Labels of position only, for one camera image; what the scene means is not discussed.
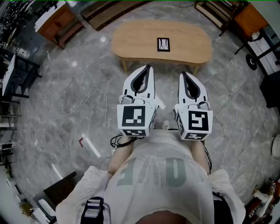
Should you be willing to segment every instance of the black and white marker cube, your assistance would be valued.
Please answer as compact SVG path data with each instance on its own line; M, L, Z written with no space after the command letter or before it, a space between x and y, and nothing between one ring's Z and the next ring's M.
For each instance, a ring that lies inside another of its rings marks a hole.
M117 105L118 128L126 136L149 136L157 115L154 104Z
M179 108L175 120L183 140L204 140L212 132L213 111Z

